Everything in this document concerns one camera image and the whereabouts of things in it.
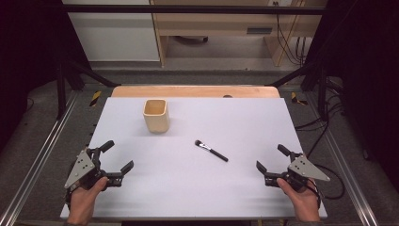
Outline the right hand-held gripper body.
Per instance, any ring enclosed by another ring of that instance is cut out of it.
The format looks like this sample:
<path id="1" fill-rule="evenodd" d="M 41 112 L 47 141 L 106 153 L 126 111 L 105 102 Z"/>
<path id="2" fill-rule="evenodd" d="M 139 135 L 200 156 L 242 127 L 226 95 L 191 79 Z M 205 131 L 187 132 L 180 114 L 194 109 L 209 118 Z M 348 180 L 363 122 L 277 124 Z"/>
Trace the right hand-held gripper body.
<path id="1" fill-rule="evenodd" d="M 291 163 L 287 170 L 282 173 L 264 172 L 264 183 L 266 186 L 278 187 L 277 179 L 285 180 L 293 190 L 300 191 L 309 179 L 329 182 L 330 178 L 310 162 L 302 153 L 289 152 Z"/>

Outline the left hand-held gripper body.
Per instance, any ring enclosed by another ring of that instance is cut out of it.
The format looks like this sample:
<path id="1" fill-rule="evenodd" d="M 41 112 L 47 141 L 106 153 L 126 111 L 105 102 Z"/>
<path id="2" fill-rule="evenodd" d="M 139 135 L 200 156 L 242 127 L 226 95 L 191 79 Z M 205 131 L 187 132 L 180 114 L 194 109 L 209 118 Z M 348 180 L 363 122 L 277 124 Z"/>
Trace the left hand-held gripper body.
<path id="1" fill-rule="evenodd" d="M 66 189 L 76 189 L 77 187 L 90 189 L 103 177 L 107 178 L 105 188 L 121 186 L 121 172 L 107 173 L 101 169 L 100 154 L 102 152 L 101 148 L 86 148 L 81 151 L 72 164 L 64 187 Z"/>

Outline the black makeup brush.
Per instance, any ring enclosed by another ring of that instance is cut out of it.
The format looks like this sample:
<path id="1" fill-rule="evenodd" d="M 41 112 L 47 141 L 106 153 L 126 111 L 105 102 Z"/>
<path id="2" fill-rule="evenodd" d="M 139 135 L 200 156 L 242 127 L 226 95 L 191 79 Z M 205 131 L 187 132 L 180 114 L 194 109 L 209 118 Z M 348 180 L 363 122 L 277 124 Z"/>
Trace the black makeup brush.
<path id="1" fill-rule="evenodd" d="M 209 153 L 212 153 L 213 155 L 217 156 L 218 158 L 222 159 L 223 161 L 229 162 L 229 159 L 226 156 L 224 156 L 221 153 L 218 153 L 217 151 L 215 151 L 214 149 L 212 149 L 211 147 L 209 147 L 208 145 L 206 145 L 202 141 L 196 140 L 195 141 L 195 145 L 200 147 L 200 148 L 202 148 L 203 150 L 208 151 Z"/>

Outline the beige wooden cup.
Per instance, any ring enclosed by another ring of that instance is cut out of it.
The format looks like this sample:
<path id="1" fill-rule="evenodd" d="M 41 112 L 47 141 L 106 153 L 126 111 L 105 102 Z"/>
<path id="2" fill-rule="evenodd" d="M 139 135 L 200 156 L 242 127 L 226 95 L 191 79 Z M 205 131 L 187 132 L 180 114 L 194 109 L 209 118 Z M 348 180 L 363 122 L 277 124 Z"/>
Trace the beige wooden cup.
<path id="1" fill-rule="evenodd" d="M 164 99 L 147 100 L 144 104 L 143 117 L 151 133 L 165 133 L 169 129 L 167 101 Z"/>

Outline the person's right hand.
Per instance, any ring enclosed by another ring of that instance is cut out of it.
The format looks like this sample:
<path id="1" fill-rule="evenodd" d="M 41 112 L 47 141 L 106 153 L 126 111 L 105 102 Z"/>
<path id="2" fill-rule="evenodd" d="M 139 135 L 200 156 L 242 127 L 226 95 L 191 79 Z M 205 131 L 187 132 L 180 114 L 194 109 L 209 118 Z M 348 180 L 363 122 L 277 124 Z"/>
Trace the person's right hand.
<path id="1" fill-rule="evenodd" d="M 295 217 L 302 222 L 316 222 L 320 221 L 318 198 L 313 193 L 315 186 L 312 182 L 308 182 L 308 186 L 301 192 L 296 192 L 285 180 L 279 178 L 277 183 L 280 189 L 291 200 Z"/>

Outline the person's left hand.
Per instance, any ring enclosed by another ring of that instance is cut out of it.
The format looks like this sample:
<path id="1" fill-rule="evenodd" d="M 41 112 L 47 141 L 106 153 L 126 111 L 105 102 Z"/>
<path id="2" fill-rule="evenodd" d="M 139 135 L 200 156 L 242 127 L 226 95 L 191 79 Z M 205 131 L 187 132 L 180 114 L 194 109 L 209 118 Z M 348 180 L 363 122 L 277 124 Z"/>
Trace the person's left hand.
<path id="1" fill-rule="evenodd" d="M 108 178 L 103 177 L 89 190 L 85 190 L 82 187 L 76 188 L 72 193 L 71 210 L 68 219 L 90 222 L 96 198 L 102 192 L 107 182 Z"/>

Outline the yellow black tape marker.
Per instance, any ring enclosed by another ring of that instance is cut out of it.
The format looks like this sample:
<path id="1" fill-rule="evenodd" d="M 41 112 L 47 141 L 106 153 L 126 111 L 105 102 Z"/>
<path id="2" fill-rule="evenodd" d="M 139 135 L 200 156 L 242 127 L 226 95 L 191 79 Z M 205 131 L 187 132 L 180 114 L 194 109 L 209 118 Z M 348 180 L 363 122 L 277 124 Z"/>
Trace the yellow black tape marker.
<path id="1" fill-rule="evenodd" d="M 95 91 L 93 96 L 92 96 L 92 99 L 91 99 L 91 101 L 89 103 L 89 106 L 95 106 L 97 104 L 101 94 L 102 94 L 102 92 L 100 90 Z"/>
<path id="2" fill-rule="evenodd" d="M 297 98 L 295 92 L 291 92 L 291 101 L 293 104 L 298 104 L 298 105 L 308 105 L 307 101 L 301 101 Z"/>

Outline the white table board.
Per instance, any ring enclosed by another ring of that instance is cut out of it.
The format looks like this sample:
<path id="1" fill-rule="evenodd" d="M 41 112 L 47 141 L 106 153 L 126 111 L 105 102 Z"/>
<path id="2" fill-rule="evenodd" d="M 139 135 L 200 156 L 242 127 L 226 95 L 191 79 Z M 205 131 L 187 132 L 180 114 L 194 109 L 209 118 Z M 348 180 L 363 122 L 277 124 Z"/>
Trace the white table board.
<path id="1" fill-rule="evenodd" d="M 106 171 L 134 168 L 120 187 L 102 192 L 95 218 L 256 219 L 287 218 L 294 208 L 278 188 L 266 186 L 256 162 L 281 173 L 290 163 L 282 144 L 302 148 L 281 98 L 169 98 L 170 127 L 148 131 L 142 98 L 109 98 L 92 147 L 115 145 L 100 157 Z M 195 145 L 200 140 L 229 159 Z"/>

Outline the black metal stand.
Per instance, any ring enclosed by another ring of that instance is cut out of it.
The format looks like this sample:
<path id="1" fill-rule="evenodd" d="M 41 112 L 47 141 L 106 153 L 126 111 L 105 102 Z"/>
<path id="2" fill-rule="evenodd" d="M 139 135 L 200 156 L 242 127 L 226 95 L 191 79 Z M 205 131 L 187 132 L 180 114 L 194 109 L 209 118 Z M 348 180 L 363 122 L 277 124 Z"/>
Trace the black metal stand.
<path id="1" fill-rule="evenodd" d="M 304 66 L 283 76 L 281 79 L 268 84 L 268 87 L 279 88 L 300 75 L 305 76 L 300 85 L 303 91 L 310 91 L 315 87 L 315 85 L 318 85 L 317 113 L 323 121 L 327 121 L 327 70 L 318 63 L 306 63 Z"/>
<path id="2" fill-rule="evenodd" d="M 67 100 L 65 82 L 68 82 L 73 90 L 81 90 L 85 84 L 81 78 L 81 74 L 85 74 L 90 78 L 96 80 L 100 84 L 108 88 L 118 87 L 119 84 L 114 83 L 99 74 L 95 73 L 89 67 L 85 67 L 76 61 L 63 61 L 56 67 L 56 87 L 57 87 L 57 102 L 58 112 L 57 119 L 60 120 L 67 111 Z"/>

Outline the wooden table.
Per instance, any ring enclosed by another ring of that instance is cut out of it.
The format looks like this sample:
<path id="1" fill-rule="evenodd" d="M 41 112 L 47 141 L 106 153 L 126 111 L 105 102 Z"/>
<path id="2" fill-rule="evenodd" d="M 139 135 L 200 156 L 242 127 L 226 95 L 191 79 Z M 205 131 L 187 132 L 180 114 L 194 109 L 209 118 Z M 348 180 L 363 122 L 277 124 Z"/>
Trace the wooden table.
<path id="1" fill-rule="evenodd" d="M 279 98 L 279 91 L 265 86 L 119 86 L 111 96 Z"/>

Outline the white cabinet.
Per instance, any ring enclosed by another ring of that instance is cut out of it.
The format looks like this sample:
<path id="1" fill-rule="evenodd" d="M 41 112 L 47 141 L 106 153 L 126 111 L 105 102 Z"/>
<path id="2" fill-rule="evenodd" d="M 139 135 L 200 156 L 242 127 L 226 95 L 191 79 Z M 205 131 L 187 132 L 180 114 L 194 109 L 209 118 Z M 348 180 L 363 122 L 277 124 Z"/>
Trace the white cabinet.
<path id="1" fill-rule="evenodd" d="M 89 62 L 158 61 L 150 13 L 69 12 Z"/>

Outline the black curtain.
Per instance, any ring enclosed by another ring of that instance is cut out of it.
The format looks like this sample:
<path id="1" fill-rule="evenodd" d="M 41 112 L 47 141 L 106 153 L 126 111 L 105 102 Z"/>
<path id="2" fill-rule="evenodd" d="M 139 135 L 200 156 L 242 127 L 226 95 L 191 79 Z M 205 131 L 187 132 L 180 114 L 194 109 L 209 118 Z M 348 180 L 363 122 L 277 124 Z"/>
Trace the black curtain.
<path id="1" fill-rule="evenodd" d="M 343 80 L 369 151 L 399 191 L 399 0 L 327 0 L 307 60 Z"/>
<path id="2" fill-rule="evenodd" d="M 62 0 L 0 0 L 0 152 L 27 108 L 28 93 L 56 79 L 58 57 L 89 68 Z"/>

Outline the light wooden desk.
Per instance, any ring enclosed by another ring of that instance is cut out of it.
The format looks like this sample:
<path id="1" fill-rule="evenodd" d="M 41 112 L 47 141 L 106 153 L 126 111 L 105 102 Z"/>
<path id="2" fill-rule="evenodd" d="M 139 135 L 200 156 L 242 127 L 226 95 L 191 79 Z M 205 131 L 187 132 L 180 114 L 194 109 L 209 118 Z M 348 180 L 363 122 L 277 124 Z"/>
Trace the light wooden desk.
<path id="1" fill-rule="evenodd" d="M 328 0 L 150 0 L 156 5 L 238 6 L 238 7 L 302 7 L 324 8 Z M 294 37 L 313 38 L 319 15 L 276 14 L 182 14 L 155 13 L 157 34 L 161 38 L 181 36 L 261 36 L 276 66 L 289 56 L 289 43 Z"/>

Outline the aluminium floor rail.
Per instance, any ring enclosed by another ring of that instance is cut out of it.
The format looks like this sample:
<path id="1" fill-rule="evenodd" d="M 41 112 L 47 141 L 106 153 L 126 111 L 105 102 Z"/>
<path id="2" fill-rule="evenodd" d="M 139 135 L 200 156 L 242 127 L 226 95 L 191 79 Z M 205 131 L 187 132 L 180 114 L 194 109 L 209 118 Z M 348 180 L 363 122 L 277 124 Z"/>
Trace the aluminium floor rail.
<path id="1" fill-rule="evenodd" d="M 344 159 L 337 140 L 330 130 L 332 122 L 329 113 L 330 111 L 335 112 L 337 109 L 341 109 L 342 104 L 337 97 L 332 95 L 325 99 L 321 108 L 326 111 L 325 117 L 327 118 L 327 125 L 323 129 L 321 139 L 326 146 L 325 153 L 328 152 L 327 160 L 342 179 L 342 188 L 344 190 L 343 197 L 339 200 L 324 200 L 327 205 L 328 218 L 336 218 L 339 221 L 343 221 L 350 214 L 356 213 L 362 226 L 379 226 L 375 213 L 367 202 L 355 174 Z"/>
<path id="2" fill-rule="evenodd" d="M 25 175 L 24 180 L 22 181 L 13 199 L 8 205 L 8 208 L 0 216 L 0 226 L 13 226 L 13 224 L 16 222 L 27 198 L 29 197 L 35 183 L 40 177 L 40 174 L 47 162 L 48 157 L 52 153 L 56 142 L 60 137 L 63 128 L 65 127 L 75 107 L 76 99 L 78 97 L 79 93 L 77 91 L 71 92 L 64 113 L 54 123 L 49 135 L 45 139 L 45 142 L 42 144 L 40 151 L 37 154 L 34 162 L 32 163 L 28 173 Z"/>

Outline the black horizontal frame bar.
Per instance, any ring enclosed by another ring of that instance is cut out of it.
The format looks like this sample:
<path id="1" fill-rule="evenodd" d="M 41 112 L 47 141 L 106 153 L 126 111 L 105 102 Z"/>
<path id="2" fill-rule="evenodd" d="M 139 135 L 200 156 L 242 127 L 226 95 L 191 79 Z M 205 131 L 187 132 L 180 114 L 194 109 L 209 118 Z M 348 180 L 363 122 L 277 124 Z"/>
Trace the black horizontal frame bar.
<path id="1" fill-rule="evenodd" d="M 326 8 L 302 7 L 238 7 L 238 6 L 185 6 L 185 5 L 74 5 L 61 7 L 67 12 L 85 13 L 195 13 L 195 14 L 280 14 L 323 15 Z"/>

